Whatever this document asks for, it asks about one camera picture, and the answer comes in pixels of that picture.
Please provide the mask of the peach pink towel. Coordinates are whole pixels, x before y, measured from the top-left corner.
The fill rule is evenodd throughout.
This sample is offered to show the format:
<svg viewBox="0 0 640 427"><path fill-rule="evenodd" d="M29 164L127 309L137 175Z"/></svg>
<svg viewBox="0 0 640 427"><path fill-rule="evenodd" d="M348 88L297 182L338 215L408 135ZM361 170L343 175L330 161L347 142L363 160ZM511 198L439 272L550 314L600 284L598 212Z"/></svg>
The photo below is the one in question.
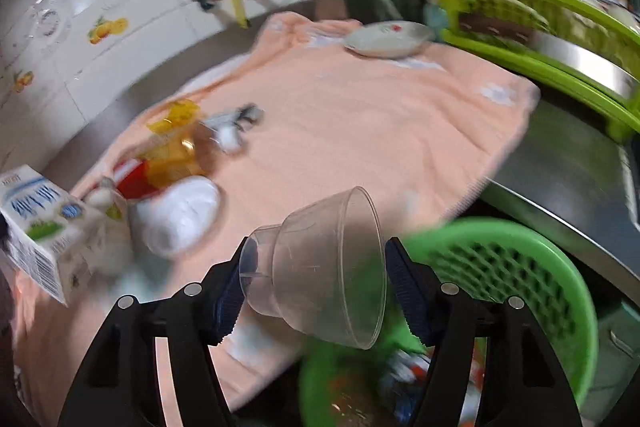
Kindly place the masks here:
<svg viewBox="0 0 640 427"><path fill-rule="evenodd" d="M358 26L273 15L243 63L186 95L205 114L253 102L265 116L243 152L218 160L221 219L172 265L160 298L201 280L251 231L356 185L370 194L384 236L449 220L518 146L539 100L531 81L437 43L403 61L363 58L338 41ZM87 291L64 307L20 272L14 295L27 406L40 425L55 426L111 305ZM210 348L230 409L271 384L302 346L282 321L244 307L232 334Z"/></svg>

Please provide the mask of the green mesh trash basket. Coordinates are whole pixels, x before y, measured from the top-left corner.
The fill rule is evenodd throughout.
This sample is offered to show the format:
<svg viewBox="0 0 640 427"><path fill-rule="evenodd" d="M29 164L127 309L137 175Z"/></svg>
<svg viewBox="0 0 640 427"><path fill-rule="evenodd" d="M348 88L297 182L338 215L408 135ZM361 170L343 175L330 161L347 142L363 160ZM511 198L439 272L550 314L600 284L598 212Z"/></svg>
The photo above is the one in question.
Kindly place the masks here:
<svg viewBox="0 0 640 427"><path fill-rule="evenodd" d="M558 357L578 412L597 361L597 319L574 263L548 239L498 219L460 219L400 239L410 259L428 265L449 289L533 312ZM411 414L434 350L413 335L396 301L370 352L317 343L299 377L299 407L307 426L412 426ZM468 389L456 426L476 425L484 387L487 340L474 341Z"/></svg>

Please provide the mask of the amber tea bottle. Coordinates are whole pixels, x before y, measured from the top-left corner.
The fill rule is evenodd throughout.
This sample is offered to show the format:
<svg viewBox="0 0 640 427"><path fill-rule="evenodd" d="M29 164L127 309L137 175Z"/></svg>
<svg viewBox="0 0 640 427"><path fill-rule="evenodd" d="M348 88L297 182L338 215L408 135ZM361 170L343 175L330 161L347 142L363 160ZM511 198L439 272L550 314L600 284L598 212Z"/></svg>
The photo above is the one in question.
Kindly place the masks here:
<svg viewBox="0 0 640 427"><path fill-rule="evenodd" d="M112 179L126 199L140 199L188 176L209 176L215 159L213 132L190 124L129 147L116 160Z"/></svg>

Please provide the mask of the lime green dish rack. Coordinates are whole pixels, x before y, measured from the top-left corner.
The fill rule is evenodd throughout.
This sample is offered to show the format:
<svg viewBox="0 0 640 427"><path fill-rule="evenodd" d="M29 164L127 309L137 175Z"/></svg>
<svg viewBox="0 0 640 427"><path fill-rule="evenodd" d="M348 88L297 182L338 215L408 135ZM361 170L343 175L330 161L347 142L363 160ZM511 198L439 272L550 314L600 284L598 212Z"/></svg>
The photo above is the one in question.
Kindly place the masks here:
<svg viewBox="0 0 640 427"><path fill-rule="evenodd" d="M639 95L622 103L584 80L544 64L520 44L461 30L462 13L484 15L548 32L612 61L639 80L639 36L582 0L438 0L448 26L446 43L542 82L587 105L606 121L608 136L625 143L639 132Z"/></svg>

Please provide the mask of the yellow plastic wrapper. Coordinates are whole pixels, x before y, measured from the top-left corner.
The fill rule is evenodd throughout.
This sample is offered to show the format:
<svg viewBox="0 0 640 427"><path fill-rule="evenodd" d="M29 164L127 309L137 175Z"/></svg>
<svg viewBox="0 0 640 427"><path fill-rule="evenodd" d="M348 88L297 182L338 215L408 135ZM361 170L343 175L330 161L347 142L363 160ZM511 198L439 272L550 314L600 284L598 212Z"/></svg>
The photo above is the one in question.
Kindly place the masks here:
<svg viewBox="0 0 640 427"><path fill-rule="evenodd" d="M171 104L168 113L157 121L147 124L146 127L154 134L167 134L198 119L201 109L191 100L177 101Z"/></svg>

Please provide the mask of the white paper cup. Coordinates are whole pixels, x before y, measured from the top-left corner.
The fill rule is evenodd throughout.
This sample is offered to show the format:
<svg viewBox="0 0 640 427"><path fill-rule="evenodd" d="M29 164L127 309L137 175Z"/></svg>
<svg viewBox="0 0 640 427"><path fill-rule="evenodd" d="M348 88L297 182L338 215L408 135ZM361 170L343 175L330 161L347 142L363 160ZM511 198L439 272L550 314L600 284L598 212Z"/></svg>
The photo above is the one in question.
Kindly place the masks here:
<svg viewBox="0 0 640 427"><path fill-rule="evenodd" d="M120 223L129 225L128 202L117 190L115 182L104 176L82 198L90 207L101 211L106 217Z"/></svg>

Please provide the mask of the white plastic lid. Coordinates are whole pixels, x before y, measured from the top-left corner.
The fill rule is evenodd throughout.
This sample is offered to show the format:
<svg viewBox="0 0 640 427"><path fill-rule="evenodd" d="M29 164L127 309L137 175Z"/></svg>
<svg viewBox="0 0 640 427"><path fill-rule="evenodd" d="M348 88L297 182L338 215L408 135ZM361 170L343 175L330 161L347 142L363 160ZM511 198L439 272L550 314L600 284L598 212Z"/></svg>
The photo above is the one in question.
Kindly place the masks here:
<svg viewBox="0 0 640 427"><path fill-rule="evenodd" d="M213 228L220 206L220 191L212 180L188 176L137 203L142 243L158 257L185 255Z"/></svg>

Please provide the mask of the black cigarette box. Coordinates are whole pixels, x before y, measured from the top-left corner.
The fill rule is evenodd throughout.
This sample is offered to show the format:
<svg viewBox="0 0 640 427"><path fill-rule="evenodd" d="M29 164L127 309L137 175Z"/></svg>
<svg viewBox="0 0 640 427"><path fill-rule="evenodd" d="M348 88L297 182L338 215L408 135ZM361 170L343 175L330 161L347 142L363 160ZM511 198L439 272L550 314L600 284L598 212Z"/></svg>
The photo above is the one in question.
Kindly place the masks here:
<svg viewBox="0 0 640 427"><path fill-rule="evenodd" d="M227 129L246 131L260 124L264 115L265 112L256 104L248 103L205 117L201 123L215 133L221 133Z"/></svg>

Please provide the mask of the clear plastic cup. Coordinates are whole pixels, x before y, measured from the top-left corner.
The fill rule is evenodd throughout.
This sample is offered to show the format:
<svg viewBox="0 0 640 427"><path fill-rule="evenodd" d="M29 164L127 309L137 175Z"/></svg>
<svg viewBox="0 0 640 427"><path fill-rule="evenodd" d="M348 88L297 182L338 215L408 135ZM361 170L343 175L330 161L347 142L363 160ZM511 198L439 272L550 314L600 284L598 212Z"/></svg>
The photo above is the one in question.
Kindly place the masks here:
<svg viewBox="0 0 640 427"><path fill-rule="evenodd" d="M239 279L255 312L327 343L371 348L387 277L370 195L355 186L256 229L242 247Z"/></svg>

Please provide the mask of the white blue milk carton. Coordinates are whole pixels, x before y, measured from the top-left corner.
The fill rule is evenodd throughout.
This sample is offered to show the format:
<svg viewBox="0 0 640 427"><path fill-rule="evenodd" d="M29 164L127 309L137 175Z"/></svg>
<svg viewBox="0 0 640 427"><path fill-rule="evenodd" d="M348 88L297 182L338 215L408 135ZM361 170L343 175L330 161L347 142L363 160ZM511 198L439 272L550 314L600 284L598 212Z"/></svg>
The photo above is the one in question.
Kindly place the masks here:
<svg viewBox="0 0 640 427"><path fill-rule="evenodd" d="M2 173L1 214L9 225L9 259L69 306L104 253L104 214L27 165Z"/></svg>

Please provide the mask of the white ceramic plate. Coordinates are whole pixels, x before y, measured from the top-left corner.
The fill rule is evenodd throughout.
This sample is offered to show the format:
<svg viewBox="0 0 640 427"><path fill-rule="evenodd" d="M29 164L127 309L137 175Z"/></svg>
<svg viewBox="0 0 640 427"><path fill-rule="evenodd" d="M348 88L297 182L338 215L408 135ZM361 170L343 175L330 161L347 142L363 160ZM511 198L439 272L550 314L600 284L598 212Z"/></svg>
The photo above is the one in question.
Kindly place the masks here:
<svg viewBox="0 0 640 427"><path fill-rule="evenodd" d="M419 53L435 39L432 28L408 20L362 26L343 40L346 50L365 57L404 58Z"/></svg>

